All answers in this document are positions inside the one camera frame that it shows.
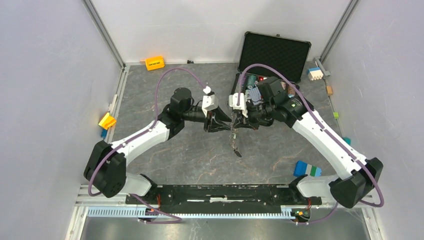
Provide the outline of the metal keyring with tags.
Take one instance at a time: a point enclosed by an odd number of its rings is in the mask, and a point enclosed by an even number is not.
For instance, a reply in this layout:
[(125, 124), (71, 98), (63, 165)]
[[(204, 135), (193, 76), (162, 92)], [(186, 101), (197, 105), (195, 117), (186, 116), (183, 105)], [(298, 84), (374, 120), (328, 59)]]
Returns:
[(232, 148), (232, 150), (233, 150), (234, 154), (235, 154), (238, 158), (241, 158), (241, 157), (242, 157), (242, 155), (241, 155), (241, 153), (240, 153), (240, 152), (239, 152), (239, 150), (238, 150), (236, 140), (237, 140), (237, 131), (236, 131), (236, 130), (234, 130), (234, 129), (232, 129), (232, 130), (230, 131), (230, 135), (229, 135), (229, 145), (231, 146), (231, 148)]

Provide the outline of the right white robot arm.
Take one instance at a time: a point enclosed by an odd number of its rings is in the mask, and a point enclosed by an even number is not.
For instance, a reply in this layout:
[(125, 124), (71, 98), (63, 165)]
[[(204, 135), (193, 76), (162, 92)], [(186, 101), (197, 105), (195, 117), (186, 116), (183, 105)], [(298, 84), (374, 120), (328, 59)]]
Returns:
[(367, 158), (347, 144), (306, 100), (295, 84), (283, 76), (267, 77), (256, 84), (261, 99), (253, 104), (245, 94), (245, 83), (239, 79), (238, 91), (228, 97), (229, 107), (247, 127), (256, 129), (264, 120), (276, 120), (304, 137), (330, 163), (334, 175), (303, 174), (289, 189), (289, 199), (302, 204), (309, 197), (333, 198), (345, 208), (362, 203), (381, 208), (385, 199), (378, 180), (383, 163)]

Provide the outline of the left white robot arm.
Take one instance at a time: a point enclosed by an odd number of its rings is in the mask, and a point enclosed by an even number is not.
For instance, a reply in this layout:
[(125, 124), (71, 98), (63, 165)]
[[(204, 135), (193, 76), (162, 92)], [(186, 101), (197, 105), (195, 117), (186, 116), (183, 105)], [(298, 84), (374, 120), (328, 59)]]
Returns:
[(185, 122), (202, 123), (208, 133), (229, 131), (231, 118), (218, 105), (214, 92), (203, 96), (195, 105), (188, 88), (176, 89), (163, 111), (143, 129), (112, 143), (99, 141), (93, 147), (83, 176), (107, 198), (135, 194), (145, 204), (153, 203), (157, 190), (142, 174), (127, 172), (127, 166), (150, 148), (175, 137)]

